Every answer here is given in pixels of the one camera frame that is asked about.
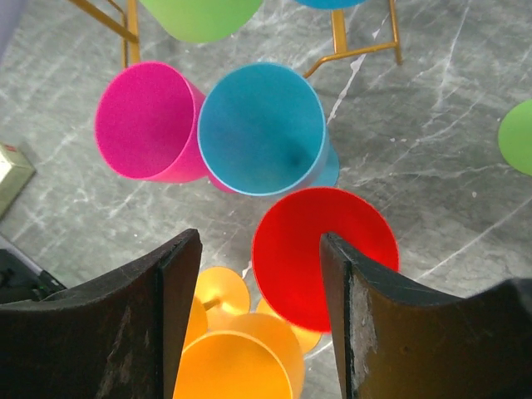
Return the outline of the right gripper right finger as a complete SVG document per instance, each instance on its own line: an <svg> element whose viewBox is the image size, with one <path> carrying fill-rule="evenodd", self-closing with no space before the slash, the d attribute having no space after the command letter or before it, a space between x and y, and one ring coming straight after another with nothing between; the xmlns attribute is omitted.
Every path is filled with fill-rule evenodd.
<svg viewBox="0 0 532 399"><path fill-rule="evenodd" d="M459 298L334 233L321 237L319 256L343 397L530 397L529 279Z"/></svg>

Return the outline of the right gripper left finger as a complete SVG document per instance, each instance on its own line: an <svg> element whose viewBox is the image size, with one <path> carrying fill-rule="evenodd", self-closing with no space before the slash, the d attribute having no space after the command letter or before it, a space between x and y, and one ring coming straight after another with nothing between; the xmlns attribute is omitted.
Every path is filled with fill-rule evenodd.
<svg viewBox="0 0 532 399"><path fill-rule="evenodd" d="M201 253L187 229L74 288L3 304L2 397L172 397Z"/></svg>

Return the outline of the light blue wine glass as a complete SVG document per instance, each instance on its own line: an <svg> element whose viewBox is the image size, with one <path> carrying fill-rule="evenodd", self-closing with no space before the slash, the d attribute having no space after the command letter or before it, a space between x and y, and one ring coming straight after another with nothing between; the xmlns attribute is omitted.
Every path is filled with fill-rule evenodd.
<svg viewBox="0 0 532 399"><path fill-rule="evenodd" d="M242 195L282 197L339 178L317 92L278 63L251 63L220 79L201 107L198 143L211 176Z"/></svg>

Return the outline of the dark blue wine glass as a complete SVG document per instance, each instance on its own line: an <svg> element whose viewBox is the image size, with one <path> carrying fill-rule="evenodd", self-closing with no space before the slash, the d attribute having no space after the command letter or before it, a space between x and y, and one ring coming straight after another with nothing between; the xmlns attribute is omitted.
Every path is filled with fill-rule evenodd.
<svg viewBox="0 0 532 399"><path fill-rule="evenodd" d="M305 7L315 8L319 10L340 10L348 7L357 6L365 0L295 0L297 3Z"/></svg>

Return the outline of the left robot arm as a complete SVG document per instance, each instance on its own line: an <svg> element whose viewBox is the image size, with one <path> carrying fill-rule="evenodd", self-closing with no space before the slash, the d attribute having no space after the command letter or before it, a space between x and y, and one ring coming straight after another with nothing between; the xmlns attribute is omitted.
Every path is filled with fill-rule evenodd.
<svg viewBox="0 0 532 399"><path fill-rule="evenodd" d="M1 304L39 302L66 288L47 271L30 267L7 249L1 250Z"/></svg>

